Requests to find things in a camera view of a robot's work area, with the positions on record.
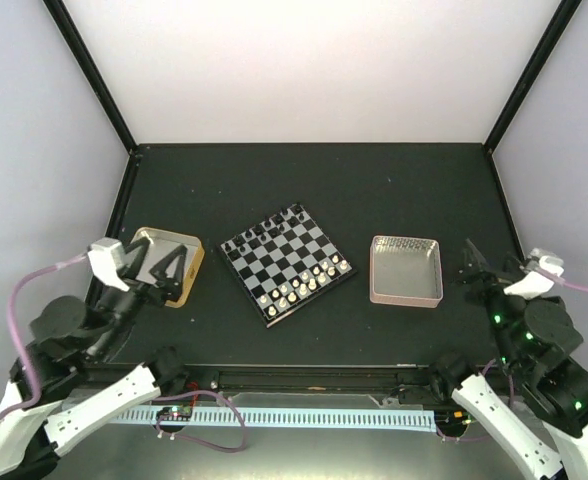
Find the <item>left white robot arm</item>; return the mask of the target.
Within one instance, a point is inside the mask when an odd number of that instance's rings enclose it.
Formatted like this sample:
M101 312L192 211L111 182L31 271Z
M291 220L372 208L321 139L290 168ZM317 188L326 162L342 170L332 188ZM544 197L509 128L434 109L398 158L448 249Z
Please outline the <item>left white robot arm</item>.
M181 306L190 254L177 243L158 250L140 236L129 245L104 237L86 252L26 275L10 295L6 316L18 358L0 403L0 479L41 479L62 456L111 418L164 396L181 397L189 376L176 350L163 347L123 378L70 410L69 395L84 385L88 369L104 364L127 340L146 304ZM75 296L49 302L30 323L25 343L16 322L16 300L30 281L87 262L105 287L95 305Z

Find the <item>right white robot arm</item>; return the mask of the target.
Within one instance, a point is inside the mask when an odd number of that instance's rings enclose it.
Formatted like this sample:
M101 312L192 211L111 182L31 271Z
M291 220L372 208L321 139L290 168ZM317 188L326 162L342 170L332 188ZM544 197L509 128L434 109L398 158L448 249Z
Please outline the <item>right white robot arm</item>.
M584 339L563 299L550 293L566 285L563 273L563 260L538 248L495 268L472 241L458 272L459 283L488 315L496 366L541 421L552 447L462 355L445 355L430 367L431 396L462 407L527 479L588 479L588 371L572 357Z

